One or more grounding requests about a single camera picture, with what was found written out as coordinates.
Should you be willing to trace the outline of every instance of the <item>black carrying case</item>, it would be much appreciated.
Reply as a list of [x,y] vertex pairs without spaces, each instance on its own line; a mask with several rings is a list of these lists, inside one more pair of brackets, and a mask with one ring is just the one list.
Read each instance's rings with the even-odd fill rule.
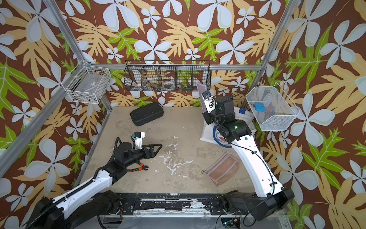
[[131,112],[131,119],[135,126],[141,126],[163,116],[164,111],[160,104],[149,103]]

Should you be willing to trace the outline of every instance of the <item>stained floor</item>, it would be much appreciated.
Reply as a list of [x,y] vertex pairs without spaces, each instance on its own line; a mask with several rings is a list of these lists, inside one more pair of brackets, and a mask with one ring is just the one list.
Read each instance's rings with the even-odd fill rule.
[[239,170],[226,183],[216,187],[202,174],[228,149],[200,140],[204,119],[200,107],[164,107],[159,119],[135,126],[130,112],[137,107],[115,107],[101,135],[82,182],[94,175],[95,169],[110,158],[116,137],[131,142],[135,131],[145,132],[143,144],[163,144],[153,159],[142,160],[148,171],[127,173],[106,190],[150,193],[226,193],[232,190],[254,192],[254,186],[239,160]]

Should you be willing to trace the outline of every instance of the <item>blue object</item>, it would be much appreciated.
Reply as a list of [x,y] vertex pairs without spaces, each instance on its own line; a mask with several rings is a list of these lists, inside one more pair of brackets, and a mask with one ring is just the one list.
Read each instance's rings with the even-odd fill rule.
[[239,113],[240,113],[240,114],[245,114],[245,112],[246,112],[246,111],[247,111],[247,110],[246,110],[246,109],[244,109],[244,108],[240,108],[240,109],[239,109]]
[[221,142],[219,142],[219,140],[216,138],[215,132],[216,132],[216,126],[213,127],[212,136],[213,136],[213,139],[215,140],[215,142],[217,144],[219,144],[220,146],[225,147],[225,148],[232,148],[231,145],[223,145],[223,144],[221,144]]
[[264,107],[263,103],[255,103],[254,108],[255,108],[256,111],[259,111],[259,112],[265,112],[266,111],[266,108]]

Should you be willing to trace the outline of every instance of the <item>black wire basket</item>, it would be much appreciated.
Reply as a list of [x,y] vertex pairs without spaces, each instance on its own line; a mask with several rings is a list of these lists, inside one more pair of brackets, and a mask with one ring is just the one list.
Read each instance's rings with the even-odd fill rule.
[[126,60],[124,84],[128,91],[196,91],[197,83],[211,87],[210,61],[168,60],[146,64]]

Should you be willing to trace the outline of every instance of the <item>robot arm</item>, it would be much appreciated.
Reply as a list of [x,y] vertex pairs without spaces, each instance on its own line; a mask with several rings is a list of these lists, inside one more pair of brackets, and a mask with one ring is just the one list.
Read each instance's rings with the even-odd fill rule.
[[255,219],[261,220],[273,211],[283,208],[294,198],[294,193],[291,189],[284,189],[273,175],[259,153],[248,125],[243,120],[235,119],[233,96],[214,98],[209,91],[205,91],[202,93],[202,98],[203,106],[207,109],[203,113],[206,123],[216,124],[220,134],[238,153],[254,184],[254,195],[227,194],[226,209],[247,210]]
[[29,219],[26,229],[29,228],[69,228],[67,219],[96,193],[111,186],[127,173],[127,167],[140,163],[141,159],[153,158],[162,148],[162,144],[142,145],[144,132],[135,132],[129,142],[116,139],[113,153],[107,164],[98,168],[93,177],[80,184],[73,190],[52,200],[43,198],[39,201]]

